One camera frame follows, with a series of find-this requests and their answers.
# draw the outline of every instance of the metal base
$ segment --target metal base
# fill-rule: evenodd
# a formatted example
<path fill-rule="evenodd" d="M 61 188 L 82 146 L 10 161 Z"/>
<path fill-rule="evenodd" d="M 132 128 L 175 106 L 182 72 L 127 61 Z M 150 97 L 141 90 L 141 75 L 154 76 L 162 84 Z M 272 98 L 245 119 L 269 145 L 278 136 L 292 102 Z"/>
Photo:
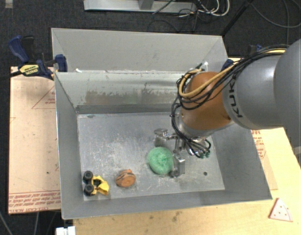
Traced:
<path fill-rule="evenodd" d="M 166 1 L 154 1 L 151 9 L 140 9 L 139 0 L 84 0 L 85 10 L 108 10 L 108 11 L 135 11 L 156 12 L 167 4 Z M 195 10 L 196 6 L 191 2 L 171 2 L 160 12 L 164 13 L 188 13 L 187 10 Z"/>

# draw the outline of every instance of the cardboard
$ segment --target cardboard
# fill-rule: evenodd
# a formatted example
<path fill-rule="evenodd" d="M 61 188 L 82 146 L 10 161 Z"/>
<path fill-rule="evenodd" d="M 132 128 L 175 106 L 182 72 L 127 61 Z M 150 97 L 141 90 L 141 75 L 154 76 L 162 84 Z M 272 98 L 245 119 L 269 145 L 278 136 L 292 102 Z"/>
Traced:
<path fill-rule="evenodd" d="M 8 213 L 59 210 L 54 82 L 20 75 L 10 86 Z"/>

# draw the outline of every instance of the yellow toy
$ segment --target yellow toy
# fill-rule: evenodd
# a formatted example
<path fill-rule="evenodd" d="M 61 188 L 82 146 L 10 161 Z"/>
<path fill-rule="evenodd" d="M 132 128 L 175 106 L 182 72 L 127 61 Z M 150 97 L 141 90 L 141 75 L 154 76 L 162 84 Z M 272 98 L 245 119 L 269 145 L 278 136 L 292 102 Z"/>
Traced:
<path fill-rule="evenodd" d="M 100 176 L 94 176 L 91 171 L 86 171 L 83 176 L 86 183 L 84 193 L 86 196 L 96 195 L 97 192 L 107 196 L 109 193 L 108 182 L 103 180 Z"/>

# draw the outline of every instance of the green plush toy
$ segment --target green plush toy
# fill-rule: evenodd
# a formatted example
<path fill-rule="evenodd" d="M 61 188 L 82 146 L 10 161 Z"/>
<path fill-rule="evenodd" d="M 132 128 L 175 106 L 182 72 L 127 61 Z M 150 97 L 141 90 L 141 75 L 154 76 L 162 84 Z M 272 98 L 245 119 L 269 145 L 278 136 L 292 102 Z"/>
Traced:
<path fill-rule="evenodd" d="M 173 169 L 173 157 L 167 148 L 156 147 L 148 153 L 150 168 L 159 175 L 166 175 Z"/>

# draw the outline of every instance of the wire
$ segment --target wire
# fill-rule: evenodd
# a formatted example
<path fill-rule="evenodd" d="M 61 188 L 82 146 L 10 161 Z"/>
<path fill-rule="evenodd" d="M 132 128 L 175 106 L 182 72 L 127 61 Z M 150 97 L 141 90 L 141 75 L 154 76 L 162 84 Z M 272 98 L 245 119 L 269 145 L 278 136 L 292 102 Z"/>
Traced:
<path fill-rule="evenodd" d="M 154 14 L 157 14 L 158 12 L 162 11 L 163 9 L 165 9 L 170 3 L 172 3 L 173 0 L 170 0 L 169 2 L 167 2 L 164 6 L 162 6 L 160 9 L 158 9 L 157 11 L 155 11 L 153 13 Z"/>
<path fill-rule="evenodd" d="M 301 11 L 301 7 L 299 6 L 299 4 L 295 1 L 295 0 L 290 0 L 292 1 L 297 7 L 298 9 Z M 266 21 L 268 21 L 269 23 L 275 25 L 275 26 L 279 26 L 279 27 L 282 27 L 282 28 L 297 28 L 299 26 L 301 26 L 301 21 L 297 24 L 297 25 L 294 25 L 294 26 L 290 26 L 290 25 L 282 25 L 282 24 L 278 24 L 276 22 L 273 22 L 271 21 L 270 19 L 268 19 L 267 17 L 265 17 L 253 4 L 251 4 L 251 6 L 254 8 L 254 10 L 262 17 L 264 18 Z"/>
<path fill-rule="evenodd" d="M 52 223 L 53 223 L 53 221 L 54 221 L 54 218 L 56 217 L 56 215 L 57 215 L 57 212 L 55 212 L 55 213 L 54 213 L 54 215 L 52 216 L 52 219 L 51 219 L 51 221 L 50 221 L 50 223 L 49 223 L 49 226 L 48 226 L 48 229 L 47 229 L 46 235 L 48 235 L 48 234 L 49 234 L 49 232 L 50 232 L 50 230 L 51 230 L 51 227 L 52 227 Z"/>
<path fill-rule="evenodd" d="M 195 155 L 198 158 L 203 158 L 204 156 L 208 157 L 210 154 L 210 148 L 211 148 L 211 143 L 207 140 L 204 139 L 204 141 L 208 144 L 208 146 L 205 146 L 201 143 L 198 143 L 195 141 L 196 138 L 189 138 L 187 137 L 182 131 L 178 128 L 178 125 L 175 120 L 176 116 L 176 111 L 179 108 L 184 108 L 185 110 L 194 110 L 197 109 L 198 107 L 201 107 L 204 103 L 207 101 L 210 101 L 217 97 L 222 90 L 229 85 L 229 83 L 233 80 L 236 79 L 239 74 L 252 62 L 259 60 L 263 57 L 266 56 L 271 56 L 271 55 L 281 55 L 286 51 L 287 46 L 284 45 L 278 45 L 278 46 L 271 46 L 271 47 L 265 47 L 262 48 L 260 51 L 252 55 L 251 57 L 241 59 L 238 62 L 234 62 L 231 67 L 228 67 L 227 69 L 223 70 L 224 72 L 220 72 L 218 76 L 214 76 L 212 79 L 210 79 L 207 83 L 205 84 L 211 84 L 211 82 L 214 82 L 216 79 L 218 81 L 215 82 L 215 84 L 212 86 L 212 88 L 204 93 L 203 95 L 199 96 L 198 98 L 193 99 L 193 97 L 196 97 L 198 94 L 200 94 L 202 91 L 199 91 L 197 94 L 190 95 L 192 98 L 184 99 L 180 95 L 180 88 L 182 89 L 182 93 L 185 93 L 185 89 L 187 87 L 187 84 L 185 83 L 186 80 L 190 79 L 194 75 L 198 74 L 202 69 L 200 68 L 202 64 L 197 66 L 194 70 L 189 70 L 188 72 L 185 73 L 184 76 L 182 76 L 178 81 L 177 81 L 177 87 L 178 87 L 178 94 L 177 97 L 175 98 L 172 106 L 171 106 L 171 125 L 175 131 L 175 133 L 179 136 L 180 139 L 183 140 L 185 145 L 187 145 L 187 151 L 190 155 Z M 226 83 L 220 91 L 216 93 L 213 97 L 211 95 L 217 89 L 220 85 L 223 85 Z M 195 106 L 192 107 L 187 107 L 184 105 L 184 103 L 195 103 Z"/>
<path fill-rule="evenodd" d="M 203 4 L 202 4 L 202 2 L 201 2 L 201 0 L 197 0 L 198 2 L 199 2 L 199 4 L 200 4 L 200 6 L 204 9 L 204 10 L 199 10 L 200 12 L 203 12 L 203 13 L 209 13 L 209 14 L 211 14 L 211 12 L 216 12 L 216 11 L 218 11 L 218 9 L 219 9 L 219 0 L 216 0 L 217 1 L 217 8 L 215 9 L 215 8 L 213 8 L 213 9 L 211 9 L 211 10 L 208 10 Z"/>
<path fill-rule="evenodd" d="M 199 2 L 200 6 L 203 8 L 203 9 L 198 9 L 198 12 L 201 12 L 201 13 L 211 14 L 211 15 L 216 16 L 216 17 L 222 17 L 222 16 L 225 16 L 225 15 L 229 12 L 229 10 L 230 10 L 230 0 L 225 0 L 225 1 L 226 1 L 227 7 L 226 7 L 225 12 L 222 12 L 221 14 L 218 14 L 218 13 L 217 13 L 218 10 L 219 10 L 219 8 L 220 8 L 220 2 L 219 2 L 219 0 L 216 0 L 216 2 L 217 2 L 217 8 L 216 8 L 216 9 L 213 8 L 213 9 L 211 9 L 211 10 L 208 10 L 208 9 L 201 3 L 201 0 L 197 0 L 197 1 Z"/>
<path fill-rule="evenodd" d="M 165 23 L 165 24 L 169 25 L 171 28 L 173 28 L 176 32 L 180 32 L 173 24 L 169 23 L 169 22 L 166 21 L 166 20 L 153 20 L 153 21 L 151 21 L 151 22 L 149 23 L 149 25 L 147 26 L 147 29 L 146 29 L 147 32 L 149 31 L 150 26 L 151 26 L 153 23 L 155 23 L 155 22 Z"/>
<path fill-rule="evenodd" d="M 255 60 L 261 59 L 263 57 L 266 57 L 266 56 L 283 54 L 284 51 L 286 50 L 286 47 L 287 46 L 279 45 L 279 46 L 263 48 L 262 50 L 255 53 L 251 57 L 242 59 L 239 62 L 237 62 L 236 64 L 232 65 L 231 67 L 226 68 L 225 70 L 218 73 L 216 76 L 214 76 L 212 79 L 210 79 L 209 81 L 207 81 L 202 86 L 195 89 L 194 91 L 192 91 L 190 93 L 185 93 L 186 81 L 191 79 L 197 73 L 197 72 L 194 72 L 191 70 L 188 71 L 177 82 L 178 100 L 180 101 L 181 106 L 186 110 L 197 109 L 198 107 L 202 106 L 207 101 L 210 101 L 213 98 L 215 98 L 219 94 L 219 93 L 217 93 L 217 95 L 211 97 L 211 95 L 215 91 L 215 89 L 218 88 L 220 85 L 222 85 L 228 79 L 232 79 L 232 77 L 237 77 L 250 63 L 254 62 Z M 206 93 L 201 94 L 203 92 L 203 90 L 206 88 L 206 86 L 210 85 L 212 82 L 214 82 L 217 79 L 218 79 L 218 81 L 215 82 L 215 84 L 212 86 L 211 89 L 209 89 Z M 195 106 L 188 107 L 188 106 L 184 105 L 185 103 L 195 103 Z"/>
<path fill-rule="evenodd" d="M 0 219 L 2 220 L 4 226 L 5 226 L 5 228 L 7 229 L 7 231 L 9 232 L 9 234 L 10 234 L 10 235 L 13 235 L 12 232 L 11 232 L 11 230 L 9 229 L 7 223 L 5 222 L 5 220 L 4 220 L 4 218 L 3 218 L 2 214 L 1 214 L 1 211 L 0 211 Z"/>
<path fill-rule="evenodd" d="M 36 235 L 36 233 L 37 233 L 38 220 L 39 220 L 39 212 L 36 215 L 34 235 Z"/>

